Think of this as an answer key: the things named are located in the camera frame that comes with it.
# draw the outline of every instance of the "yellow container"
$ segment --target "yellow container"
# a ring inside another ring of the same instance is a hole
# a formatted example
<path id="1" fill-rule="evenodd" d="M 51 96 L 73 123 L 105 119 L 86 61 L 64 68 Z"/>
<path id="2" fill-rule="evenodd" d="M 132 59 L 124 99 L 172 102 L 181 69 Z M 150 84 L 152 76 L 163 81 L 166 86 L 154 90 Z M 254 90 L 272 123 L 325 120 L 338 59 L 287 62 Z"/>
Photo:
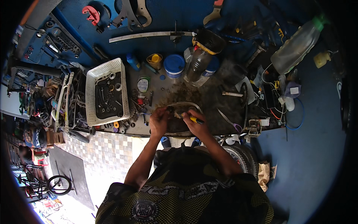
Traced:
<path id="1" fill-rule="evenodd" d="M 160 70 L 163 66 L 163 56 L 161 54 L 151 54 L 147 57 L 147 62 L 152 66 L 155 70 Z"/>

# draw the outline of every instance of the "blue cable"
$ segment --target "blue cable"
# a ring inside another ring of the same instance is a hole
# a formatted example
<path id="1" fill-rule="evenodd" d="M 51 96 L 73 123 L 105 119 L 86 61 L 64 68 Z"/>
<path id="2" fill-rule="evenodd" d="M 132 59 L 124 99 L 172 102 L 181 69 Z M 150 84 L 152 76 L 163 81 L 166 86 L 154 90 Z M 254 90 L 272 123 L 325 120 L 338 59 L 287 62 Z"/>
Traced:
<path id="1" fill-rule="evenodd" d="M 298 101 L 301 103 L 301 105 L 302 105 L 303 118 L 302 118 L 302 122 L 301 122 L 300 126 L 298 126 L 297 128 L 290 128 L 290 127 L 288 127 L 288 126 L 285 124 L 286 128 L 288 128 L 288 129 L 290 129 L 290 130 L 297 130 L 297 129 L 299 129 L 299 128 L 302 126 L 303 121 L 305 120 L 305 108 L 303 107 L 303 103 L 302 103 L 298 98 L 295 98 L 295 99 L 298 100 Z"/>

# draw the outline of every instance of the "workbench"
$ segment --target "workbench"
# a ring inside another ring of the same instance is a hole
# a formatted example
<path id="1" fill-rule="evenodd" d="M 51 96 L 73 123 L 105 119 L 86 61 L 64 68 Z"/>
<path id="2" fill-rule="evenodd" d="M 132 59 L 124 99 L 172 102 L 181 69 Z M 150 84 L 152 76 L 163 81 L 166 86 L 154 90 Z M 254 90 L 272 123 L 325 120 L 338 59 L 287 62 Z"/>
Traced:
<path id="1" fill-rule="evenodd" d="M 171 79 L 166 76 L 164 68 L 159 70 L 159 74 L 154 74 L 145 66 L 138 72 L 135 71 L 129 64 L 125 64 L 126 77 L 127 77 L 127 91 L 129 106 L 133 107 L 134 103 L 130 99 L 133 89 L 137 89 L 138 78 L 143 75 L 150 77 L 150 84 L 148 91 L 143 93 L 147 99 L 150 98 L 150 91 L 153 91 L 152 106 L 146 104 L 144 108 L 147 109 L 146 121 L 149 121 L 149 117 L 157 107 L 163 107 L 171 103 L 190 101 L 196 103 L 206 116 L 207 126 L 213 135 L 229 135 L 237 134 L 234 127 L 227 123 L 217 108 L 225 114 L 228 119 L 244 127 L 246 108 L 241 107 L 239 103 L 239 97 L 235 96 L 223 96 L 218 89 L 218 86 L 222 84 L 221 80 L 215 75 L 212 76 L 203 86 L 196 88 L 191 84 L 184 81 L 183 76 L 178 79 Z M 165 80 L 160 80 L 160 76 L 165 75 Z M 273 118 L 273 115 L 265 114 L 258 106 L 255 106 L 255 101 L 248 106 L 247 121 L 250 119 L 265 119 L 270 118 L 270 126 L 263 126 L 262 130 L 275 129 L 280 126 Z M 105 131 L 113 132 L 113 127 L 106 128 Z M 150 126 L 144 124 L 143 114 L 140 114 L 138 120 L 135 122 L 135 127 L 128 127 L 125 132 L 126 135 L 136 136 L 150 136 Z M 168 135 L 173 137 L 192 137 L 191 133 Z"/>

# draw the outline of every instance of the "green bottle cap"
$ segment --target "green bottle cap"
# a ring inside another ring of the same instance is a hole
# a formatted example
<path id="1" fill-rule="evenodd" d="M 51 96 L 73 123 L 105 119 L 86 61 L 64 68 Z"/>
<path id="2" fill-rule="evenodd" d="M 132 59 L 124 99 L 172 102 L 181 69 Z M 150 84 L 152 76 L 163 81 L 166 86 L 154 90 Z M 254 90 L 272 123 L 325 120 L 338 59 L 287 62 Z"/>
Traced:
<path id="1" fill-rule="evenodd" d="M 323 30 L 324 24 L 330 24 L 330 22 L 326 19 L 323 13 L 320 14 L 319 16 L 313 17 L 312 23 L 315 26 L 315 28 L 318 29 L 319 32 Z"/>

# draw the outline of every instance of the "person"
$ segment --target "person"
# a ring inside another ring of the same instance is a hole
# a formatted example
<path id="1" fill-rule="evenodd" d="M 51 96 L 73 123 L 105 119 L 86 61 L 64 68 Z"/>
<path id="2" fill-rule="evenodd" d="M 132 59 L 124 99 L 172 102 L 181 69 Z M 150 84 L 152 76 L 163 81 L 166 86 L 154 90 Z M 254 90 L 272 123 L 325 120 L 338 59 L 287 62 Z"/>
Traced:
<path id="1" fill-rule="evenodd" d="M 124 183 L 110 185 L 96 224 L 270 223 L 274 210 L 269 199 L 254 176 L 243 173 L 210 134 L 204 115 L 189 110 L 183 118 L 206 150 L 182 144 L 181 148 L 156 151 L 168 116 L 166 107 L 153 112 L 147 145 Z M 194 123 L 190 116 L 205 123 Z M 148 179 L 153 159 L 157 168 Z"/>
<path id="2" fill-rule="evenodd" d="M 35 152 L 34 148 L 19 146 L 19 156 L 28 165 L 38 165 L 39 160 L 48 157 L 49 153 L 46 151 Z"/>
<path id="3" fill-rule="evenodd" d="M 53 145 L 47 145 L 46 127 L 43 125 L 34 126 L 26 123 L 24 127 L 24 141 L 30 148 L 53 148 Z"/>

